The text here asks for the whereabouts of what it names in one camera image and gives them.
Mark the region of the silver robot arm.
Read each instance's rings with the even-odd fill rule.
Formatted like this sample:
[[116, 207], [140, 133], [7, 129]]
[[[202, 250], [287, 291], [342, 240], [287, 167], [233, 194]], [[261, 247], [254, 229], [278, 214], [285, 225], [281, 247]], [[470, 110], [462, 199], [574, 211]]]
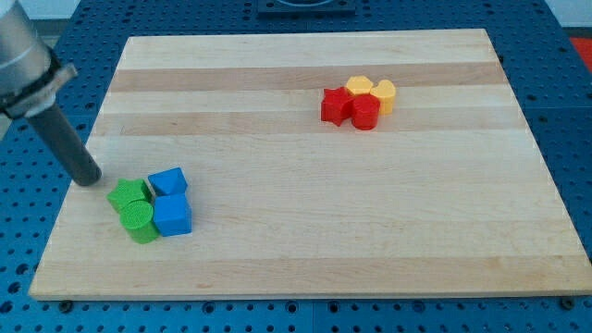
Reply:
[[56, 103], [57, 92], [78, 75], [63, 65], [38, 34], [22, 5], [1, 2], [1, 113], [34, 117]]

